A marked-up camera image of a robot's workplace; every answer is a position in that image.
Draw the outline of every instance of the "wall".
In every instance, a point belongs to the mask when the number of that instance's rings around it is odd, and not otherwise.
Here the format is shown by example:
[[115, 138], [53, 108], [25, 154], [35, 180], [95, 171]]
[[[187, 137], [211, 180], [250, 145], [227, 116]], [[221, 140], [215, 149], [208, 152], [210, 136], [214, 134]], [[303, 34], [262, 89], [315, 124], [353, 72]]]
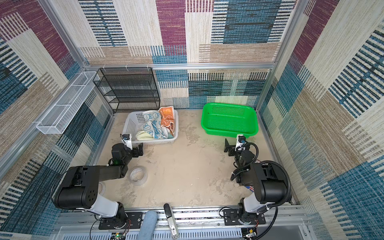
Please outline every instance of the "wall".
[[[0, 0], [0, 156], [79, 69], [37, 0]], [[52, 182], [91, 161], [109, 118], [92, 91], [62, 135], [38, 134], [0, 180], [1, 239], [48, 238]]]
[[256, 107], [270, 69], [156, 70], [162, 106], [203, 108], [206, 103]]
[[53, 181], [70, 166], [90, 163], [110, 118], [107, 107], [92, 91], [62, 135], [39, 133], [7, 172], [0, 183], [2, 239], [48, 239], [61, 212], [50, 199]]
[[[91, 65], [273, 62], [296, 0], [51, 0]], [[269, 69], [155, 71], [161, 105], [254, 107]]]
[[260, 113], [318, 239], [384, 236], [384, 1], [310, 0]]
[[0, 156], [78, 70], [37, 0], [0, 1]]
[[271, 62], [295, 2], [51, 0], [93, 65]]

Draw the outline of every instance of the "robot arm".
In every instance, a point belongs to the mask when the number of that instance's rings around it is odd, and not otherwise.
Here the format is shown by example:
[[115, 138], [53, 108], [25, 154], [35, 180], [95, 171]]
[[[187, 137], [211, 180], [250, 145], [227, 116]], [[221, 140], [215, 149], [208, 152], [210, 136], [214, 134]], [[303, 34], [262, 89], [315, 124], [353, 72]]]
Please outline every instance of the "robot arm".
[[[256, 148], [256, 154], [249, 151], [250, 145]], [[225, 140], [224, 152], [228, 152], [228, 156], [235, 156], [236, 170], [232, 172], [231, 180], [236, 179], [236, 183], [240, 186], [253, 186], [254, 190], [250, 196], [240, 200], [237, 211], [224, 211], [224, 216], [231, 220], [225, 221], [226, 225], [227, 223], [232, 225], [231, 222], [244, 225], [255, 224], [255, 222], [265, 223], [263, 213], [276, 207], [271, 224], [262, 234], [258, 236], [254, 231], [249, 231], [248, 234], [244, 235], [246, 239], [260, 239], [275, 222], [277, 207], [291, 200], [291, 182], [288, 173], [277, 162], [258, 162], [257, 146], [247, 142], [243, 135], [237, 136], [236, 145], [229, 145], [228, 141]]]
[[98, 194], [101, 181], [125, 177], [132, 157], [143, 155], [142, 144], [132, 147], [128, 134], [122, 136], [123, 143], [112, 147], [112, 158], [107, 166], [71, 167], [57, 188], [53, 203], [57, 208], [85, 210], [100, 215], [103, 222], [114, 228], [122, 227], [127, 216], [122, 203], [111, 201]]

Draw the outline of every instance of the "floor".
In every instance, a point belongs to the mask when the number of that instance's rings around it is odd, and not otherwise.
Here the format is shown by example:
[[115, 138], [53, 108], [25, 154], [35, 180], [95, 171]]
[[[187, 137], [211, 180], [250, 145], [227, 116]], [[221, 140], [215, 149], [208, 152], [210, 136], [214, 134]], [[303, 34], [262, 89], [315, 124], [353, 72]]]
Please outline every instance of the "floor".
[[[125, 207], [221, 206], [237, 205], [252, 192], [230, 181], [234, 157], [224, 153], [225, 137], [205, 133], [200, 125], [202, 110], [178, 110], [179, 136], [173, 144], [144, 146], [144, 155], [132, 158], [128, 168], [144, 166], [147, 182], [133, 186], [128, 174], [123, 179], [105, 181], [104, 196]], [[111, 148], [120, 143], [128, 113], [116, 114], [98, 164], [107, 164]], [[228, 137], [230, 144], [236, 139]], [[250, 137], [259, 148], [258, 159], [272, 160], [263, 133]]]

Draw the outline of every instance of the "white wire basket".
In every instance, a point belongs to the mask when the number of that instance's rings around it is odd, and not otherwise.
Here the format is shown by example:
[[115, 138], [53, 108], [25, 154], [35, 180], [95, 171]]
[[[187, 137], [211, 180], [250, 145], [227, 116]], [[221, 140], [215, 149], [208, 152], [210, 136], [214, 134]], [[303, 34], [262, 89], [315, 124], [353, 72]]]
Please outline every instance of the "white wire basket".
[[122, 134], [130, 134], [132, 137], [132, 145], [135, 145], [135, 146], [140, 143], [144, 143], [144, 145], [173, 143], [176, 140], [177, 135], [179, 133], [179, 116], [177, 115], [177, 111], [176, 110], [174, 111], [175, 111], [175, 136], [173, 138], [136, 141], [137, 130], [147, 121], [144, 119], [142, 114], [145, 111], [131, 112], [128, 115], [127, 120], [125, 120]]
[[43, 134], [63, 134], [99, 78], [95, 71], [82, 72], [36, 126]]

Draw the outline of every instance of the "green basket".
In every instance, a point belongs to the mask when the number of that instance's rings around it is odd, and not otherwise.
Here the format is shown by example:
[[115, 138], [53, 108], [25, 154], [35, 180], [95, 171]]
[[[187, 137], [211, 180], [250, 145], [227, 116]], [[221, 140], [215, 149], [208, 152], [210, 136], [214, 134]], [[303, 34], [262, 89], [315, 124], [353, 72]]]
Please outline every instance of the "green basket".
[[207, 103], [203, 107], [201, 126], [207, 134], [237, 137], [256, 135], [259, 131], [253, 108], [225, 103]]

